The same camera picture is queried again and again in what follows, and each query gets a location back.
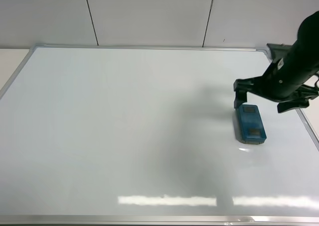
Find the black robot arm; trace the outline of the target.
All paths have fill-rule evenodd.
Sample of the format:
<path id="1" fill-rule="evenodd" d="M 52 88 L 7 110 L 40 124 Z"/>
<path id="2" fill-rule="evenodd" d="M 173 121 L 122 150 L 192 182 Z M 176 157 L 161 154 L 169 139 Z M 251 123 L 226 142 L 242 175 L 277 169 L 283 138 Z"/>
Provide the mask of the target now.
<path id="1" fill-rule="evenodd" d="M 309 107 L 309 101 L 319 96 L 318 85 L 305 85 L 319 72 L 319 13 L 303 20 L 293 45 L 268 43 L 267 47 L 272 62 L 264 74 L 235 80 L 234 108 L 247 102 L 247 93 L 276 102 L 279 113 Z"/>

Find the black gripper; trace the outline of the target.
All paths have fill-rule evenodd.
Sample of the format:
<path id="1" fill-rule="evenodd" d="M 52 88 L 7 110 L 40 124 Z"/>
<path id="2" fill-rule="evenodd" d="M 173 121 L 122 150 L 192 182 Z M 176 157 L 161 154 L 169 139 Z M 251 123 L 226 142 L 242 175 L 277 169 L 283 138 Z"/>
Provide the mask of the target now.
<path id="1" fill-rule="evenodd" d="M 319 89 L 304 83 L 319 70 L 318 64 L 285 63 L 283 59 L 269 65 L 262 76 L 237 79 L 234 82 L 234 109 L 246 103 L 247 93 L 277 102 L 278 113 L 307 108 L 309 99 L 319 95 Z"/>

